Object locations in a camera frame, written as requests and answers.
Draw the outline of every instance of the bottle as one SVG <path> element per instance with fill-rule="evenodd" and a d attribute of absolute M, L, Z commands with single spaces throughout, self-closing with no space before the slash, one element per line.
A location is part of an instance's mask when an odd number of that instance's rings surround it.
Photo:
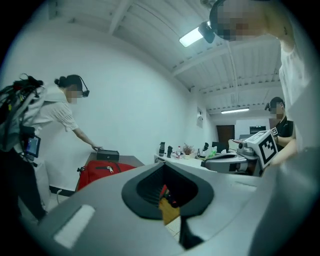
<path fill-rule="evenodd" d="M 176 154 L 177 154 L 178 158 L 180 158 L 180 156 L 181 156 L 181 147 L 180 146 L 178 147 Z"/>
<path fill-rule="evenodd" d="M 163 156 L 164 156 L 164 153 L 165 153 L 165 143 L 164 143 L 164 142 L 161 142 L 161 143 L 160 143 L 160 148 L 159 148 L 159 156 L 160 156 L 160 157 L 163 157 Z"/>
<path fill-rule="evenodd" d="M 168 153 L 167 153 L 167 155 L 166 155 L 167 158 L 171 158 L 172 149 L 173 149 L 172 146 L 169 146 L 169 147 L 168 147 Z"/>

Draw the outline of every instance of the white wall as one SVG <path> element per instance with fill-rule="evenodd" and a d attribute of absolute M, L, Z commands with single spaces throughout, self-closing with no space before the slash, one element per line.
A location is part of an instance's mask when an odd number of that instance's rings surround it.
<path fill-rule="evenodd" d="M 197 126 L 198 108 L 200 108 L 203 113 L 202 128 Z M 186 122 L 186 144 L 193 146 L 195 149 L 202 149 L 206 142 L 211 145 L 213 141 L 217 141 L 217 127 L 214 121 L 210 118 L 210 115 L 207 114 L 202 95 L 196 87 L 191 88 L 191 97 L 188 102 Z"/>
<path fill-rule="evenodd" d="M 266 126 L 267 130 L 270 129 L 269 119 L 273 117 L 265 110 L 250 110 L 249 112 L 212 114 L 210 118 L 217 126 L 234 125 L 235 139 L 239 139 L 242 134 L 250 134 L 250 126 Z"/>
<path fill-rule="evenodd" d="M 270 130 L 268 118 L 237 120 L 234 126 L 235 139 L 239 139 L 240 135 L 250 134 L 250 127 L 252 126 L 265 126 L 267 130 Z"/>
<path fill-rule="evenodd" d="M 201 130 L 191 123 L 193 138 L 185 140 L 190 92 L 148 55 L 106 33 L 64 20 L 32 24 L 12 44 L 1 84 L 12 84 L 21 73 L 45 82 L 82 76 L 90 95 L 71 106 L 80 128 L 105 149 L 134 155 L 144 164 L 153 162 L 160 142 L 176 149 L 184 142 L 203 147 L 213 140 L 215 126 L 207 120 Z M 50 184 L 74 189 L 76 170 L 91 147 L 59 123 L 46 126 L 40 137 Z"/>

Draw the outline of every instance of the person's hand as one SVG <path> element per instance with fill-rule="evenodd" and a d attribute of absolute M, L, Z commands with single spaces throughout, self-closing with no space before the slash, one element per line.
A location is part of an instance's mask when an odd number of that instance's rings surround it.
<path fill-rule="evenodd" d="M 102 150 L 102 149 L 103 149 L 102 146 L 97 146 L 97 145 L 92 145 L 91 147 L 92 147 L 92 149 L 93 149 L 94 151 Z"/>

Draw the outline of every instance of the cable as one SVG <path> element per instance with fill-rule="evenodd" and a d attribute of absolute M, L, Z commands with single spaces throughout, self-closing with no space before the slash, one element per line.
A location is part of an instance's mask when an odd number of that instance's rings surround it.
<path fill-rule="evenodd" d="M 82 77 L 80 75 L 79 75 L 79 78 L 81 79 L 82 83 L 84 84 L 86 90 L 88 90 L 88 87 L 86 86 L 85 81 L 82 79 Z"/>
<path fill-rule="evenodd" d="M 56 201 L 58 202 L 58 205 L 60 204 L 59 202 L 59 194 L 62 192 L 62 189 L 59 189 L 57 192 L 56 192 Z"/>

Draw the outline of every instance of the table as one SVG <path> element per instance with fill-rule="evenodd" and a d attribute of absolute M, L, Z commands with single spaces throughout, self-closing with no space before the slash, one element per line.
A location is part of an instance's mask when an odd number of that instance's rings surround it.
<path fill-rule="evenodd" d="M 92 160 L 97 160 L 97 153 L 91 153 L 89 155 L 88 160 L 86 161 L 85 165 L 87 165 Z M 144 166 L 144 164 L 142 162 L 140 162 L 133 155 L 120 155 L 119 156 L 119 163 L 134 166 L 134 167 Z"/>
<path fill-rule="evenodd" d="M 154 154 L 154 156 L 156 159 L 162 159 L 167 162 L 177 163 L 177 164 L 194 167 L 194 168 L 201 169 L 201 170 L 210 171 L 209 169 L 201 166 L 201 162 L 203 161 L 203 159 L 195 159 L 195 158 L 190 158 L 190 159 L 180 158 L 180 159 L 178 159 L 175 157 L 168 158 L 166 155 L 159 156 L 158 154 Z"/>

